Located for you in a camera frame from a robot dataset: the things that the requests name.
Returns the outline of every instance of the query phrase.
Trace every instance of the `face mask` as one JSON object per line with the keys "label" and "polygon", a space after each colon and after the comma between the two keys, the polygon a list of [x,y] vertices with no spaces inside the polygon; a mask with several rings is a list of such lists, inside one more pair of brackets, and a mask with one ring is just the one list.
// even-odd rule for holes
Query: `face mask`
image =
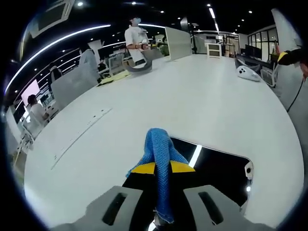
{"label": "face mask", "polygon": [[138,25],[139,23],[141,23],[141,19],[140,18],[134,18],[133,24]]}

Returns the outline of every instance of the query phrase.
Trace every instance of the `office desk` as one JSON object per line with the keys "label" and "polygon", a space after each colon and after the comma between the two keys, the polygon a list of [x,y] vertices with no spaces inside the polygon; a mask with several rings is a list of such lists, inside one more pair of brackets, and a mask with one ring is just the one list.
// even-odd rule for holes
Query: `office desk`
{"label": "office desk", "polygon": [[[153,61],[152,72],[92,88],[64,108],[40,133],[27,157],[25,194],[50,227],[74,222],[143,155],[149,128],[245,156],[254,177],[245,217],[276,227],[303,187],[303,156],[279,99],[261,82],[236,76],[234,60],[192,55]],[[69,148],[51,170],[55,135],[93,107],[112,110]]]}

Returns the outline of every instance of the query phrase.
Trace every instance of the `blue knitted towel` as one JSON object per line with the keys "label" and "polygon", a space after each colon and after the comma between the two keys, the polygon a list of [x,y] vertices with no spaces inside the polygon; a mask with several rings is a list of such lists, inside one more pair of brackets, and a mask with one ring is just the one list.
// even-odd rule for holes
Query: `blue knitted towel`
{"label": "blue knitted towel", "polygon": [[160,218],[168,223],[173,223],[174,219],[169,204],[168,165],[170,160],[188,164],[187,160],[174,148],[165,130],[151,128],[146,134],[144,155],[135,167],[155,162],[158,179],[156,211]]}

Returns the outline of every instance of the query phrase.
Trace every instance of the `white table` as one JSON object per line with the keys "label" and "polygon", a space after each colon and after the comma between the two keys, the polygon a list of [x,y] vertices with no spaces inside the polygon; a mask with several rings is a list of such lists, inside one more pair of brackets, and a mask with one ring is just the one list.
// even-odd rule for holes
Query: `white table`
{"label": "white table", "polygon": [[[70,129],[59,124],[93,107],[112,111],[51,170],[53,137]],[[152,127],[249,158],[254,177],[245,217],[252,222],[276,227],[300,196],[303,156],[278,98],[266,83],[238,78],[233,59],[192,55],[155,60],[152,72],[92,88],[64,108],[27,157],[25,194],[34,211],[50,227],[76,221],[92,200],[124,182]]]}

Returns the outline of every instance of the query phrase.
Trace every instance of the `man in white shirt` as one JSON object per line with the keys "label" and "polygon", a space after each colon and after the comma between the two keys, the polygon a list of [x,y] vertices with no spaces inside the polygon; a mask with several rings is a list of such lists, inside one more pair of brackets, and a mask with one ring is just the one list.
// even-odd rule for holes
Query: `man in white shirt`
{"label": "man in white shirt", "polygon": [[35,119],[37,119],[42,125],[45,125],[47,123],[49,114],[46,113],[43,106],[38,103],[35,95],[30,95],[28,97],[28,103],[31,106],[30,112],[32,112],[32,114],[35,116]]}
{"label": "man in white shirt", "polygon": [[141,51],[149,48],[149,40],[146,36],[146,30],[138,26],[141,22],[140,18],[134,17],[130,22],[131,26],[125,31],[126,47],[135,65],[140,65],[146,62]]}

